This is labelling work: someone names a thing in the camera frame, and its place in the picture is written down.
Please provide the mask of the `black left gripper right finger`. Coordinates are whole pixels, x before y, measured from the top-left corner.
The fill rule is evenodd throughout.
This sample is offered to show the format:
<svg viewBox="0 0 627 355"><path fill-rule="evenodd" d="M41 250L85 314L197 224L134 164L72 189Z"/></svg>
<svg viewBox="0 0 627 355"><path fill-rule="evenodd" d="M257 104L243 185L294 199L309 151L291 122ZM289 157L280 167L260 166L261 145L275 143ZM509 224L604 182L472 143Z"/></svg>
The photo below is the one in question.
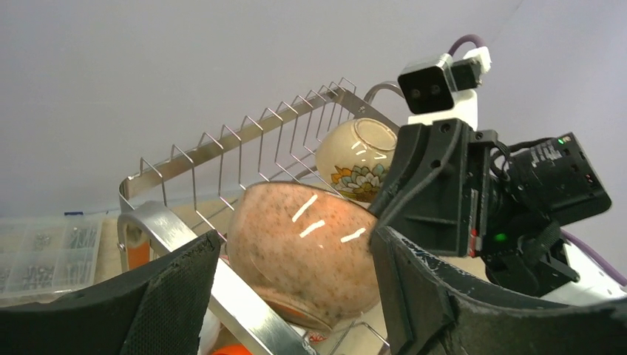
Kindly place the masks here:
<svg viewBox="0 0 627 355"><path fill-rule="evenodd" d="M624 354L626 301L583 307L488 283L390 227L370 250L393 354Z"/></svg>

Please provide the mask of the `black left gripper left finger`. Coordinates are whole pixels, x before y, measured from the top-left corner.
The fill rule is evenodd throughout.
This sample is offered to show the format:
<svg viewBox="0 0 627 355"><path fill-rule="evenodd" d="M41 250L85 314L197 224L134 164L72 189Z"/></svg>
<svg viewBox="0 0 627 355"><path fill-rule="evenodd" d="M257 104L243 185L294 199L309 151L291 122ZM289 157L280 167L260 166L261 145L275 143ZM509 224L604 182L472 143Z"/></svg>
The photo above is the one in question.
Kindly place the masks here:
<svg viewBox="0 0 627 355"><path fill-rule="evenodd" d="M1 309L2 354L196 354L221 239L48 302Z"/></svg>

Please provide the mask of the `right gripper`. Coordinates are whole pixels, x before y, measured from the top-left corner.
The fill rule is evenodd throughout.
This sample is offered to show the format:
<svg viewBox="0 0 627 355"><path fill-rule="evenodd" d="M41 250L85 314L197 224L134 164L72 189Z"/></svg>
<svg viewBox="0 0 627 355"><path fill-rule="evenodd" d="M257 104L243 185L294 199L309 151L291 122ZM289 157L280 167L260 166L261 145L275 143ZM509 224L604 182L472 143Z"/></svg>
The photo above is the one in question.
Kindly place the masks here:
<svg viewBox="0 0 627 355"><path fill-rule="evenodd" d="M477 257L487 232L490 152L498 134L460 119L401 126L369 211L429 252Z"/></svg>

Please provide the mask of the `cream floral bowl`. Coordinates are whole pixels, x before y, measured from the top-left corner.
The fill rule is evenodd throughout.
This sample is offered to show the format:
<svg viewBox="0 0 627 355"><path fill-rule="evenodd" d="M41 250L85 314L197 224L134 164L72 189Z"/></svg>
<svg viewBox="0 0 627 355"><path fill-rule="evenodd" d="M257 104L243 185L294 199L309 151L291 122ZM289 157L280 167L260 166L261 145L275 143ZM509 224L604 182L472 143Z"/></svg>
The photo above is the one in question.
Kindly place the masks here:
<svg viewBox="0 0 627 355"><path fill-rule="evenodd" d="M324 182L344 197L371 203L387 176L396 144L396 133L380 121L345 121L320 143L316 168Z"/></svg>

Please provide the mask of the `pinkish brown speckled bowl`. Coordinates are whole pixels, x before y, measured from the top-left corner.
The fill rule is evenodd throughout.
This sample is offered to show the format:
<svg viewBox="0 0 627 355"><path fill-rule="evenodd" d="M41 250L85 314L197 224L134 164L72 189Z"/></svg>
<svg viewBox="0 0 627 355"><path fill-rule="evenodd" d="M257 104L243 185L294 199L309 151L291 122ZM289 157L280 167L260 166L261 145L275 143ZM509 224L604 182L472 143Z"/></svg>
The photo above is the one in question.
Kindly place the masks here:
<svg viewBox="0 0 627 355"><path fill-rule="evenodd" d="M326 333L379 303L375 224L367 209L324 189L255 183L235 203L228 260L284 320Z"/></svg>

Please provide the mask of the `stainless steel dish rack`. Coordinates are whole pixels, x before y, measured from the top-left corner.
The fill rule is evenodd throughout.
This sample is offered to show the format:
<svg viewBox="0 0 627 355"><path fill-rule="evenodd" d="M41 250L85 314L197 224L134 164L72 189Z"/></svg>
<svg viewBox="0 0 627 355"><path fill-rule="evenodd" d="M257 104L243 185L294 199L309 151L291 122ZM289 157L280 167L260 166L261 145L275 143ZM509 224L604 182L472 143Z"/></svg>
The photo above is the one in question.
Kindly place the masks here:
<svg viewBox="0 0 627 355"><path fill-rule="evenodd" d="M319 176L315 153L322 139L351 118L372 118L397 132L399 125L372 105L382 89L400 93L394 81L371 87L364 96L342 79L238 126L203 133L187 150L173 146L167 158L140 160L136 174L119 186L118 249L122 271L131 270L126 230L139 228L149 238L151 261L209 231L226 238L235 203L257 182L286 180L328 189ZM293 328L244 283L226 259L219 259L209 310L223 324L215 348L241 344L253 354L388 354L382 309L376 306L340 322L318 345L307 328Z"/></svg>

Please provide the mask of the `white bowl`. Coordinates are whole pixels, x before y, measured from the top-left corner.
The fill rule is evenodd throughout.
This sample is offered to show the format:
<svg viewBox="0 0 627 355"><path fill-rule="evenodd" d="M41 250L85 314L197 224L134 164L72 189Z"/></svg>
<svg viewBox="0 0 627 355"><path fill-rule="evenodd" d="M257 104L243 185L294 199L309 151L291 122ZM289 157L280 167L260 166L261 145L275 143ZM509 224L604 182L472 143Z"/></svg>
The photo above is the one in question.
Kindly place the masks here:
<svg viewBox="0 0 627 355"><path fill-rule="evenodd" d="M209 354L220 335L221 325L220 319L207 308L199 332L198 355Z"/></svg>

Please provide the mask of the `solid orange bowl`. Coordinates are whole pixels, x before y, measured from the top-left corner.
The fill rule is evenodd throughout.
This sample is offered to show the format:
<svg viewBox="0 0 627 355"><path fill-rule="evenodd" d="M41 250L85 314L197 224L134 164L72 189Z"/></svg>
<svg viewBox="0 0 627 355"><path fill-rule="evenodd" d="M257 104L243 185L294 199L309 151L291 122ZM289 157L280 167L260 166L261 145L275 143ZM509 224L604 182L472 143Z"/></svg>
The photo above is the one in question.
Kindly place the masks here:
<svg viewBox="0 0 627 355"><path fill-rule="evenodd" d="M217 348L211 355L251 355L251 352L244 345L233 344Z"/></svg>

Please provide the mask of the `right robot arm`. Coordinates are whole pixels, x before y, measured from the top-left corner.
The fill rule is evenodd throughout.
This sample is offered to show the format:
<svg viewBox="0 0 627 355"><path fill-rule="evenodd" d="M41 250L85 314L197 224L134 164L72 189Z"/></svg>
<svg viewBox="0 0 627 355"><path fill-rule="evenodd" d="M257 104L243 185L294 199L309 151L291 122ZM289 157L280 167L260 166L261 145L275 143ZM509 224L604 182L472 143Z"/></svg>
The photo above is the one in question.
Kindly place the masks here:
<svg viewBox="0 0 627 355"><path fill-rule="evenodd" d="M451 118L401 127L370 211L432 254L482 259L503 288L592 305L625 298L626 282L563 227L610 207L572 133L508 146Z"/></svg>

